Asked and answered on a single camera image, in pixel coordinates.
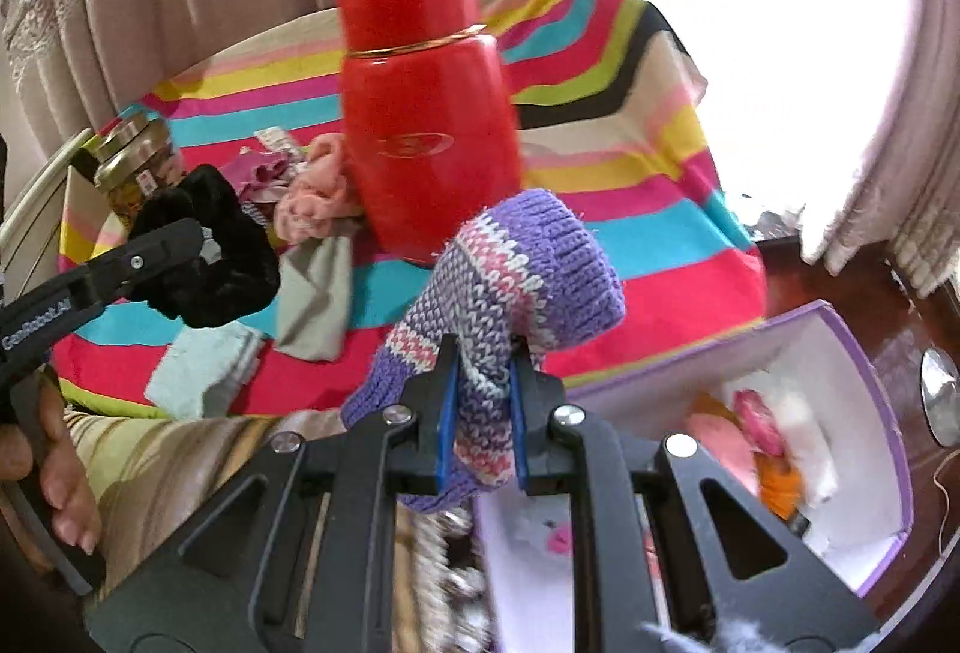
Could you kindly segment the person's left hand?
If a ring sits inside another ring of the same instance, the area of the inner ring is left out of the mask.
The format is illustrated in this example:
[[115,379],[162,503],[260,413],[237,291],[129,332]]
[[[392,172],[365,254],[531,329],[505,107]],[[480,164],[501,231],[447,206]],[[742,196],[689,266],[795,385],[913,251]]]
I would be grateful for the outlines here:
[[[76,453],[65,422],[64,398],[47,375],[34,375],[39,389],[37,417],[47,440],[47,455],[39,465],[44,499],[53,508],[55,538],[65,546],[79,547],[91,555],[99,544],[103,523],[98,502],[86,476],[85,465]],[[2,483],[16,483],[34,468],[28,437],[18,426],[2,426]],[[37,549],[23,529],[16,511],[2,502],[2,515],[13,528],[14,538],[34,567],[49,572],[49,559]]]

